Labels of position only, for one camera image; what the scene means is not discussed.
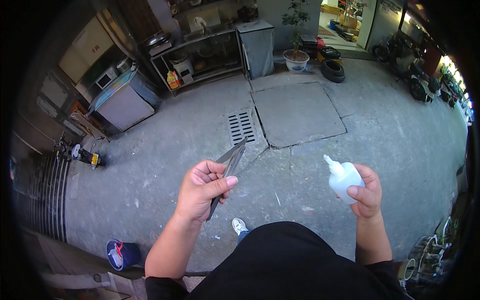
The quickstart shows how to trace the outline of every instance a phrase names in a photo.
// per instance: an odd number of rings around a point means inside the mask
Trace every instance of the white flower pot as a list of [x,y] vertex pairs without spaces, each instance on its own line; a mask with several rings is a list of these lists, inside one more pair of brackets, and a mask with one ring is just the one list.
[[307,62],[310,60],[310,57],[308,56],[307,53],[299,50],[299,52],[304,53],[307,56],[307,60],[305,61],[289,60],[286,56],[286,53],[289,51],[293,51],[293,50],[286,50],[283,52],[283,58],[285,58],[285,63],[287,64],[288,70],[294,74],[302,73],[305,67],[307,66]]

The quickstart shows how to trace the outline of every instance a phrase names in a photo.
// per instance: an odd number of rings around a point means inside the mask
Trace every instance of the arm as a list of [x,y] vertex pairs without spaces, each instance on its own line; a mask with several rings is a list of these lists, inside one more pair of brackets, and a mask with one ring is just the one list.
[[365,187],[352,185],[347,190],[349,196],[358,201],[350,205],[357,216],[355,260],[361,265],[391,261],[392,249],[380,211],[380,179],[369,167],[357,163],[354,165],[365,183]]
[[235,176],[222,178],[225,167],[204,160],[185,174],[177,208],[148,253],[145,277],[183,278],[202,223],[210,213],[212,198],[223,195],[223,204],[238,183]]

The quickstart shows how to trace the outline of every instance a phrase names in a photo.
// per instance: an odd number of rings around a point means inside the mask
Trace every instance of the white sneaker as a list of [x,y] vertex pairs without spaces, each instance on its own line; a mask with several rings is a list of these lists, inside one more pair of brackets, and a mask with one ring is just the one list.
[[232,226],[237,235],[240,235],[242,231],[248,231],[247,226],[245,226],[245,222],[239,218],[233,218]]

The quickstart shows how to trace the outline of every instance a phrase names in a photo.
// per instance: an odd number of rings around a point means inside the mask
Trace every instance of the jeans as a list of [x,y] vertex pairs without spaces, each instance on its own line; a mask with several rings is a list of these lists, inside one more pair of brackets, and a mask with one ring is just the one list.
[[240,234],[239,234],[239,239],[237,240],[237,246],[240,244],[241,240],[247,235],[249,234],[250,232],[247,230],[247,231],[241,231]]

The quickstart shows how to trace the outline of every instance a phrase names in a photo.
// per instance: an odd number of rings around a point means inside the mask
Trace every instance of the potted plant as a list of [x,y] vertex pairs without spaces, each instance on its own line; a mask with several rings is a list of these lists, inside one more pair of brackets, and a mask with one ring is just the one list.
[[288,9],[293,9],[293,13],[282,15],[282,25],[291,25],[293,27],[290,39],[293,49],[283,52],[283,57],[287,63],[288,70],[294,74],[302,73],[310,59],[307,53],[299,50],[299,47],[302,46],[301,36],[305,28],[305,22],[310,20],[308,13],[304,12],[303,9],[309,4],[306,0],[292,0]]

